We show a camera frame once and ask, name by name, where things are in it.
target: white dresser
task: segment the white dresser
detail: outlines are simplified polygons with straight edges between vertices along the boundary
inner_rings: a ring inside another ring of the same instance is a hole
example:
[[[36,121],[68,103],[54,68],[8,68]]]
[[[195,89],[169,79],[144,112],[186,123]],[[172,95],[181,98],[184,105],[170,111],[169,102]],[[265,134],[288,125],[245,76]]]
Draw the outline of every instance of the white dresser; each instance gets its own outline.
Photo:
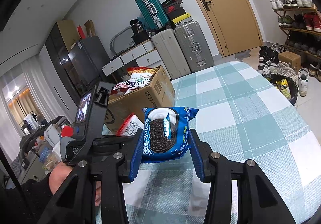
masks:
[[[130,49],[126,53],[112,60],[110,63],[103,67],[104,74],[110,75],[115,72],[117,69],[121,68],[130,61],[136,61],[139,66],[155,68],[162,65],[167,72],[167,69],[160,58],[157,50],[154,48],[151,40],[147,40],[134,48]]]

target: blue gripper pad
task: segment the blue gripper pad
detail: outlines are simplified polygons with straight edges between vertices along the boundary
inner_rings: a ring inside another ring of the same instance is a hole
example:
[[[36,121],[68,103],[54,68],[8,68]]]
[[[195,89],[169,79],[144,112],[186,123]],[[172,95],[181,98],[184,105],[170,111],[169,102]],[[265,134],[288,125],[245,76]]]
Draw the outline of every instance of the blue gripper pad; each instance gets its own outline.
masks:
[[[139,140],[136,145],[136,149],[130,161],[130,173],[128,175],[128,178],[131,182],[134,181],[134,178],[136,178],[138,174],[139,164],[142,161],[143,144],[144,144],[144,131],[142,131],[142,133],[140,134]]]
[[[195,131],[195,129],[191,129],[188,131],[188,144],[190,145],[189,151],[191,153],[192,156],[192,160],[193,160],[193,164],[194,164],[194,168],[196,171],[196,176],[198,178],[200,178],[201,182],[203,182],[205,180],[205,172],[204,172],[204,167],[203,167],[203,160],[201,157],[201,154],[198,150],[196,141],[193,137],[192,132]]]

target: teal suitcase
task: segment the teal suitcase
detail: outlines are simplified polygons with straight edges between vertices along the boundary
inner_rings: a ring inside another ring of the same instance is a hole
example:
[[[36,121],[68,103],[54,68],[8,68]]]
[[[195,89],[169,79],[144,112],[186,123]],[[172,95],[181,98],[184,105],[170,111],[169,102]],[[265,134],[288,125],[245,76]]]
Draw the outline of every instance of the teal suitcase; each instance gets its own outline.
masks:
[[[170,21],[159,0],[135,0],[151,29],[170,28]]]

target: trash bin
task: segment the trash bin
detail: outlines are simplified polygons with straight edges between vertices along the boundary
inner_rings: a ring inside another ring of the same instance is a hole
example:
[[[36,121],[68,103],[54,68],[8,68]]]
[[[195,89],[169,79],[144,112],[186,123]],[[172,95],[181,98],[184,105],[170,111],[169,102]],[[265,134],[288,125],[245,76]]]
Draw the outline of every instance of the trash bin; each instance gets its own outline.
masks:
[[[295,102],[297,101],[298,98],[298,87],[296,85],[296,83],[289,77],[286,77],[284,75],[276,75],[276,74],[270,74],[271,75],[271,83],[275,83],[279,82],[283,79],[286,79],[288,82],[288,87],[290,89],[290,93],[291,93],[291,99],[289,99],[289,102],[292,103],[292,105],[295,105]]]

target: ceiling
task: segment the ceiling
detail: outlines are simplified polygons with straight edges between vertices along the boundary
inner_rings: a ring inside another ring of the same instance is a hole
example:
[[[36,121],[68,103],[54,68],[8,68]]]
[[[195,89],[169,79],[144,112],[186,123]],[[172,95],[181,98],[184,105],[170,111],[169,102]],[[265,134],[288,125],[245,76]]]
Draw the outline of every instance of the ceiling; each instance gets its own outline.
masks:
[[[54,23],[76,1],[22,0],[0,32],[0,76],[39,53]]]
[[[9,97],[9,92],[12,92],[13,94],[17,91],[20,91],[24,89],[27,86],[26,79],[24,78],[24,75],[21,74],[18,77],[16,77],[14,80],[9,82],[3,89],[3,95],[5,97],[6,101],[9,101],[11,98]]]

